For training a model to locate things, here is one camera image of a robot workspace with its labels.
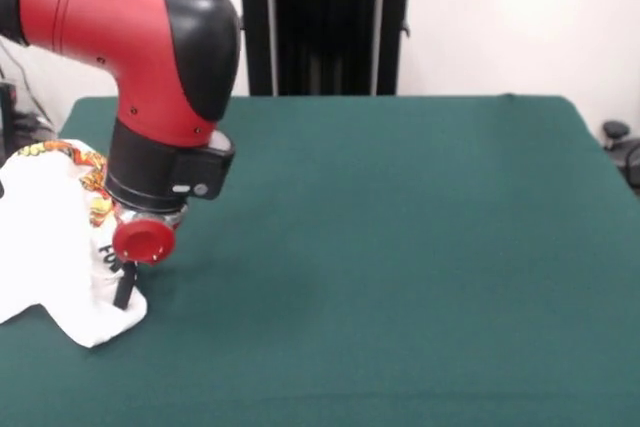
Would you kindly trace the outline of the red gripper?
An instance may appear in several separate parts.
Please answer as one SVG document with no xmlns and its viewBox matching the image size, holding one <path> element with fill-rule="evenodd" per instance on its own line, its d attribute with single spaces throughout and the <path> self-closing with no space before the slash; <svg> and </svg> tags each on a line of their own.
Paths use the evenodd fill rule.
<svg viewBox="0 0 640 427">
<path fill-rule="evenodd" d="M 155 264 L 164 260 L 174 250 L 175 237 L 175 227 L 161 217 L 147 214 L 117 217 L 112 246 L 121 259 L 116 261 L 115 266 L 122 276 L 113 299 L 116 308 L 128 308 L 137 280 L 136 262 Z"/>
</svg>

